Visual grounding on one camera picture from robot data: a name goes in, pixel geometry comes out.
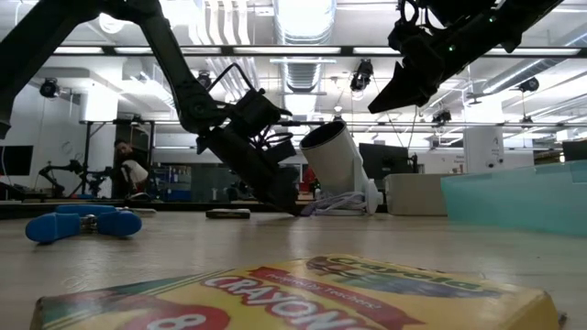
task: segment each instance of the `white lamp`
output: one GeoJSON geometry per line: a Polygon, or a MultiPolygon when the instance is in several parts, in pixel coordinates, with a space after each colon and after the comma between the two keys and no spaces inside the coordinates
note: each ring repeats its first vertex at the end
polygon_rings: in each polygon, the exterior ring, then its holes
{"type": "Polygon", "coordinates": [[[344,122],[331,122],[313,130],[300,142],[300,149],[320,181],[321,193],[364,194],[364,210],[333,215],[375,213],[377,205],[382,203],[382,196],[377,192],[375,182],[367,178],[362,158],[344,122]]]}

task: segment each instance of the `blue toy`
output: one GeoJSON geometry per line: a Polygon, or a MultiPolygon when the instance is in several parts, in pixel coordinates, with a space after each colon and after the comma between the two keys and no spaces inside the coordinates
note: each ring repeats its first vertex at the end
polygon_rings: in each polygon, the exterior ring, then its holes
{"type": "Polygon", "coordinates": [[[55,213],[39,216],[27,224],[28,239],[52,243],[82,233],[127,237],[142,227],[140,217],[107,205],[61,205],[55,213]]]}

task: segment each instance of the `man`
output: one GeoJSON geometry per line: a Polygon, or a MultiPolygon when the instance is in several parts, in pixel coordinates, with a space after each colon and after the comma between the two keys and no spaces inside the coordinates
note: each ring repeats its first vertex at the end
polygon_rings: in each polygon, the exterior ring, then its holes
{"type": "Polygon", "coordinates": [[[142,192],[149,177],[149,165],[143,155],[133,150],[130,144],[122,138],[114,142],[116,150],[115,177],[116,197],[126,197],[130,194],[142,192]]]}

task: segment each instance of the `monitor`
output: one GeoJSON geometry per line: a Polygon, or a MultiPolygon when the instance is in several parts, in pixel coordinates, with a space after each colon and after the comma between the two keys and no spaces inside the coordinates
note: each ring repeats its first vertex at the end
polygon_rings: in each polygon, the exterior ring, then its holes
{"type": "Polygon", "coordinates": [[[30,164],[33,160],[33,146],[0,147],[0,161],[4,153],[4,167],[0,164],[0,175],[27,176],[30,175],[30,164]]]}
{"type": "Polygon", "coordinates": [[[407,148],[360,143],[359,153],[367,177],[374,179],[379,189],[384,188],[383,179],[389,174],[414,172],[407,148]]]}
{"type": "Polygon", "coordinates": [[[587,160],[587,141],[562,142],[565,161],[587,160]]]}

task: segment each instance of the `teal plastic bin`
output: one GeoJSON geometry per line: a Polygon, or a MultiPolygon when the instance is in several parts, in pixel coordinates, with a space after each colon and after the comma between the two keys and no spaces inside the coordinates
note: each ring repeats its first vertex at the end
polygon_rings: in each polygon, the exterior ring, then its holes
{"type": "Polygon", "coordinates": [[[587,160],[442,179],[453,224],[587,236],[587,160]]]}

